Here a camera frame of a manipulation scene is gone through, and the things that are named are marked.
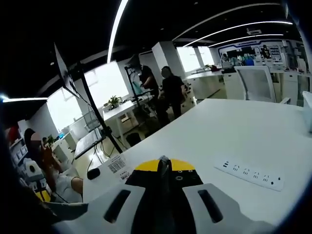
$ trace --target sticker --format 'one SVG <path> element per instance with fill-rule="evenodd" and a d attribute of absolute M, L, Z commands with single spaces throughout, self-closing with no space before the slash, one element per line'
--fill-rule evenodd
<path fill-rule="evenodd" d="M 125 157 L 121 155 L 110 159 L 107 166 L 121 182 L 126 181 L 133 171 L 133 169 L 127 165 Z"/>
<path fill-rule="evenodd" d="M 115 174 L 126 166 L 124 159 L 121 156 L 114 157 L 108 164 L 108 168 Z"/>

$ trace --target ceiling light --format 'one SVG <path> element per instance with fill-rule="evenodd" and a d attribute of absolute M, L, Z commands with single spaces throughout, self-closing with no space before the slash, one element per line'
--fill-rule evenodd
<path fill-rule="evenodd" d="M 199 40 L 202 40 L 202 39 L 204 39 L 204 38 L 210 37 L 210 36 L 215 35 L 215 34 L 217 34 L 217 33 L 221 33 L 221 32 L 224 32 L 224 31 L 227 31 L 227 30 L 230 30 L 230 29 L 234 29 L 234 28 L 238 28 L 238 27 L 243 27 L 243 26 L 247 26 L 247 25 L 258 24 L 258 23 L 283 23 L 283 24 L 290 24 L 290 25 L 293 24 L 293 23 L 287 22 L 287 21 L 261 21 L 261 22 L 254 22 L 254 23 L 246 23 L 246 24 L 234 26 L 234 27 L 231 27 L 231 28 L 222 29 L 222 30 L 217 31 L 217 32 L 215 32 L 215 33 L 211 33 L 211 34 L 206 35 L 206 36 L 204 36 L 204 37 L 202 37 L 202 38 L 193 40 L 192 42 L 190 42 L 190 43 L 184 45 L 183 47 L 189 46 L 190 44 L 193 44 L 193 43 L 195 43 L 195 42 L 197 42 L 197 41 L 199 41 Z"/>
<path fill-rule="evenodd" d="M 262 35 L 254 35 L 254 36 L 248 36 L 248 37 L 243 37 L 243 38 L 235 38 L 235 39 L 232 39 L 232 40 L 226 40 L 226 41 L 223 41 L 223 42 L 219 42 L 217 44 L 213 44 L 213 45 L 210 45 L 209 47 L 212 47 L 212 46 L 215 46 L 215 45 L 219 45 L 219 44 L 223 44 L 223 43 L 227 43 L 227 42 L 230 42 L 230 41 L 233 41 L 233 40 L 240 40 L 240 39 L 245 39 L 245 38 L 255 38 L 255 37 L 263 37 L 263 36 L 283 36 L 284 34 L 262 34 Z"/>
<path fill-rule="evenodd" d="M 15 101 L 37 101 L 37 100 L 47 100 L 47 97 L 27 97 L 27 98 L 8 98 L 4 99 L 3 102 L 15 102 Z"/>
<path fill-rule="evenodd" d="M 113 29 L 112 29 L 112 33 L 111 33 L 111 39 L 109 41 L 109 46 L 108 46 L 107 63 L 111 62 L 113 46 L 114 46 L 114 41 L 115 41 L 118 25 L 119 25 L 122 13 L 125 10 L 125 7 L 127 5 L 127 2 L 128 2 L 128 0 L 121 0 L 121 3 L 119 5 L 118 11 L 117 11 L 117 14 L 115 17 L 115 21 L 114 21 L 114 25 L 113 25 Z"/>
<path fill-rule="evenodd" d="M 0 95 L 1 99 L 9 99 L 6 95 Z"/>

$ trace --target power strip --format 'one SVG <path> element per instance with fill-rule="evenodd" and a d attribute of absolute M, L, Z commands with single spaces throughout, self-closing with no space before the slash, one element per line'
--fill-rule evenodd
<path fill-rule="evenodd" d="M 282 175 L 252 168 L 233 159 L 218 159 L 214 167 L 265 188 L 281 191 L 284 187 L 284 177 Z"/>

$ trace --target window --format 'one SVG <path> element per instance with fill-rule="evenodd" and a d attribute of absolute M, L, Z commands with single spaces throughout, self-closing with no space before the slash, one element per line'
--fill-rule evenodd
<path fill-rule="evenodd" d="M 92 98 L 99 108 L 112 96 L 129 95 L 118 64 L 110 62 L 85 74 Z"/>
<path fill-rule="evenodd" d="M 200 68 L 195 50 L 191 46 L 187 47 L 177 47 L 177 52 L 179 54 L 184 72 L 190 72 L 197 68 Z"/>
<path fill-rule="evenodd" d="M 63 88 L 48 98 L 47 105 L 58 132 L 82 116 L 76 98 Z"/>
<path fill-rule="evenodd" d="M 205 65 L 215 64 L 208 46 L 199 46 L 198 49 Z"/>

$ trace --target monitor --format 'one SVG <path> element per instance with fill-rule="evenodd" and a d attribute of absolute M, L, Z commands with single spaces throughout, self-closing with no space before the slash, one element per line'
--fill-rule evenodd
<path fill-rule="evenodd" d="M 76 90 L 76 87 L 74 85 L 73 79 L 71 75 L 68 73 L 67 66 L 62 59 L 62 56 L 59 53 L 59 50 L 57 46 L 54 43 L 54 49 L 55 49 L 55 56 L 57 59 L 58 64 L 58 75 L 63 80 L 63 88 L 66 89 L 68 92 L 70 92 L 72 95 L 79 98 L 79 94 Z"/>
<path fill-rule="evenodd" d="M 229 58 L 236 58 L 238 53 L 236 50 L 230 50 L 227 52 Z"/>
<path fill-rule="evenodd" d="M 255 51 L 250 46 L 242 48 L 243 54 L 254 55 Z"/>

